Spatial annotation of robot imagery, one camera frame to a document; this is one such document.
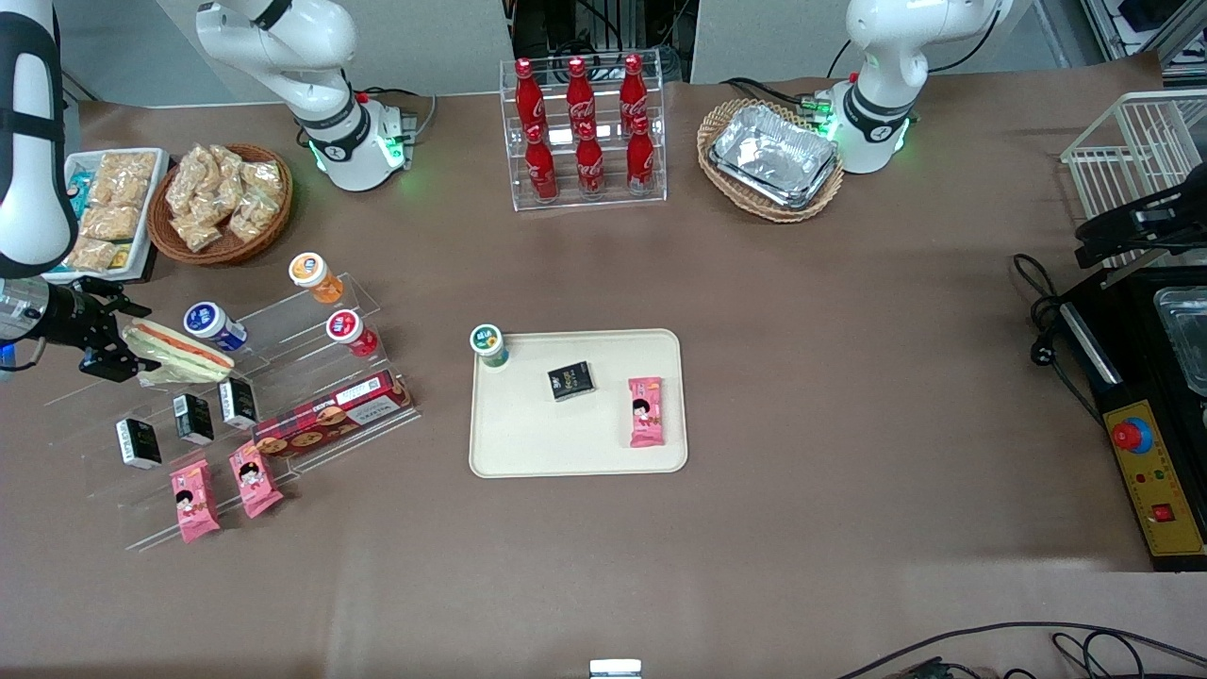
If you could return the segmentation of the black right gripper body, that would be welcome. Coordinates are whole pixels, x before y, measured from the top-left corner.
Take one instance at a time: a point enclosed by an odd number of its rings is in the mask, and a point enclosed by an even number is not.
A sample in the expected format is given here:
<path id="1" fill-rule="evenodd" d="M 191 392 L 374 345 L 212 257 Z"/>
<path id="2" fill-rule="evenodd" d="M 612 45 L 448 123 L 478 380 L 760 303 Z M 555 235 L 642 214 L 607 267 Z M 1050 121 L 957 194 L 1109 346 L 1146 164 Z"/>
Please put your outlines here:
<path id="1" fill-rule="evenodd" d="M 117 314 L 146 318 L 152 312 L 126 295 L 124 283 L 97 276 L 78 276 L 72 283 L 48 283 L 47 288 L 46 310 L 37 323 L 39 339 L 70 345 L 91 356 L 126 352 Z"/>

